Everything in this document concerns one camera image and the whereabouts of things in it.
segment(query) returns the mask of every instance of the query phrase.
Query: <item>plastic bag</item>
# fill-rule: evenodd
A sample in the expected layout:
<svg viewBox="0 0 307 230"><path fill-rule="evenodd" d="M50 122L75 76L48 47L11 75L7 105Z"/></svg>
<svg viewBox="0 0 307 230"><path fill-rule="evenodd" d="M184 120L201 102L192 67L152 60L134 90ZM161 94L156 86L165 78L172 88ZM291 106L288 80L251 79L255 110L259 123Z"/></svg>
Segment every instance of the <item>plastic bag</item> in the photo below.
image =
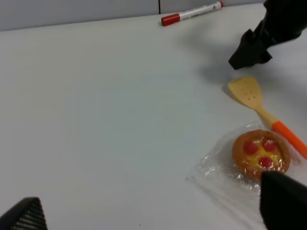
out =
<svg viewBox="0 0 307 230"><path fill-rule="evenodd" d="M196 165L188 180L196 183L213 201L249 229L262 225L260 215L260 181L251 179L235 165L232 147L242 134L266 128L252 123L221 138L214 149ZM286 175L295 176L307 169L306 160L285 140L291 161Z"/></svg>

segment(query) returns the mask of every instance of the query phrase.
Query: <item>white surface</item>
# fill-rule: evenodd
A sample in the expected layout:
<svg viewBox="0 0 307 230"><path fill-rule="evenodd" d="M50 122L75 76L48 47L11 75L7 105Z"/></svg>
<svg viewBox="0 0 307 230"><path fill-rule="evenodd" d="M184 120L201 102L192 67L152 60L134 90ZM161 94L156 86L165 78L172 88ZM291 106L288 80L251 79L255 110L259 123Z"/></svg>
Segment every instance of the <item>white surface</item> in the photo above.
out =
<svg viewBox="0 0 307 230"><path fill-rule="evenodd" d="M307 142L307 34L266 65L228 59L265 13L223 8L0 33L0 213L42 200L51 230L244 229L185 181L257 115L222 90L254 74L265 107Z"/></svg>

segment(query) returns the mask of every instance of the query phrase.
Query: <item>wall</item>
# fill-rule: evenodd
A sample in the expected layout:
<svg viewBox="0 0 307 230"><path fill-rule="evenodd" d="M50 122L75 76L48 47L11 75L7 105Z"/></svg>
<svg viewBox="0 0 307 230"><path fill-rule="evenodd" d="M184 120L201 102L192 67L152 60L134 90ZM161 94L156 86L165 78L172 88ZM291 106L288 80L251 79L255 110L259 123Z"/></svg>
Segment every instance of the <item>wall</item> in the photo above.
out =
<svg viewBox="0 0 307 230"><path fill-rule="evenodd" d="M0 0L0 31L158 13L158 0Z"/></svg>
<svg viewBox="0 0 307 230"><path fill-rule="evenodd" d="M161 13L179 12L201 5L212 4L218 0L160 0ZM223 0L225 6L264 2L264 0Z"/></svg>

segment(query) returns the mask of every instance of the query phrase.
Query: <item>white marker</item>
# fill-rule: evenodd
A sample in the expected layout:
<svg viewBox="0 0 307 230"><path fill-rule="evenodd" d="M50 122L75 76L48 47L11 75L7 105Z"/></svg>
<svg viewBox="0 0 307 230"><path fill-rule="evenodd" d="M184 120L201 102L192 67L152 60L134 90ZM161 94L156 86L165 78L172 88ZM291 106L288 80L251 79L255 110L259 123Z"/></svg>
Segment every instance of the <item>white marker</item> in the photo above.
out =
<svg viewBox="0 0 307 230"><path fill-rule="evenodd" d="M163 26L167 26L188 18L197 17L203 15L208 12L216 11L221 9L224 6L222 1L218 1L215 4L209 6L201 6L199 8L195 8L189 11L183 11L181 13L175 13L166 17L161 18L161 22Z"/></svg>

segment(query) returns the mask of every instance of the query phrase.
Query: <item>spatula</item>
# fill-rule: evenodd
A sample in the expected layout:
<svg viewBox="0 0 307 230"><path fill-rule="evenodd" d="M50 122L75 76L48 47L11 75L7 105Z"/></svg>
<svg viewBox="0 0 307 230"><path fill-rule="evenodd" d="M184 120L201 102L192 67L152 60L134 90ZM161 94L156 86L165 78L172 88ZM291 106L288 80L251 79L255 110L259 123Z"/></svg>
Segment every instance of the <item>spatula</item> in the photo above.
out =
<svg viewBox="0 0 307 230"><path fill-rule="evenodd" d="M236 79L228 84L228 88L239 102L255 110L266 121L270 129L286 138L307 159L307 146L278 118L268 113L262 107L261 90L254 77L250 76Z"/></svg>

